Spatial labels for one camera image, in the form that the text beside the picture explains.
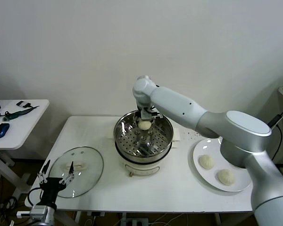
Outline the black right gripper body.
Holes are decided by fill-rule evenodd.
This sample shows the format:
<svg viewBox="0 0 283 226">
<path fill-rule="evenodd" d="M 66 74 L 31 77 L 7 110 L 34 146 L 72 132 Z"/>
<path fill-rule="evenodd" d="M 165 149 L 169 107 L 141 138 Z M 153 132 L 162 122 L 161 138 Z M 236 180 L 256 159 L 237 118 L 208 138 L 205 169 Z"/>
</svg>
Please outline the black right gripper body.
<svg viewBox="0 0 283 226">
<path fill-rule="evenodd" d="M 156 118 L 160 116 L 159 112 L 155 112 L 151 110 L 150 108 L 142 108 L 138 109 L 134 113 L 135 118 L 141 118 L 141 121 L 151 121 L 152 118 Z"/>
</svg>

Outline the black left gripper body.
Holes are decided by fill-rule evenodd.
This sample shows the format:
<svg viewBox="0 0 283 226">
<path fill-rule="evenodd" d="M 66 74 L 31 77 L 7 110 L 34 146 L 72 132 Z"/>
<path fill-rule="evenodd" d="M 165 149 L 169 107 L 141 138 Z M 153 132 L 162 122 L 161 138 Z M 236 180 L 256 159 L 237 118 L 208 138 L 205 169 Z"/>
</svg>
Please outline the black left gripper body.
<svg viewBox="0 0 283 226">
<path fill-rule="evenodd" d="M 58 193 L 66 188 L 66 184 L 63 184 L 63 178 L 46 178 L 47 182 L 40 184 L 40 188 L 43 191 L 42 197 L 40 199 L 39 205 L 48 206 L 57 209 L 56 199 Z"/>
</svg>

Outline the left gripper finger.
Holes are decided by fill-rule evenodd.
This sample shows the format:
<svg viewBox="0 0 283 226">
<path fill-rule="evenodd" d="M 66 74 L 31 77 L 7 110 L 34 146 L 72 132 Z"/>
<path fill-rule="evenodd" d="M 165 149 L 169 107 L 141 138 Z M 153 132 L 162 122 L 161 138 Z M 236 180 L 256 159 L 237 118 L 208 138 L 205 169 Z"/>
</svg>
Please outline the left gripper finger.
<svg viewBox="0 0 283 226">
<path fill-rule="evenodd" d="M 69 185 L 70 182 L 72 182 L 75 178 L 75 174 L 74 174 L 74 162 L 72 161 L 71 162 L 71 165 L 69 167 L 69 171 L 68 171 L 68 174 L 63 177 L 59 183 L 62 184 L 62 185 Z"/>
<path fill-rule="evenodd" d="M 39 184 L 47 183 L 47 171 L 50 166 L 50 160 L 47 161 L 47 163 L 43 166 L 42 170 L 37 174 L 37 177 L 39 179 Z"/>
</svg>

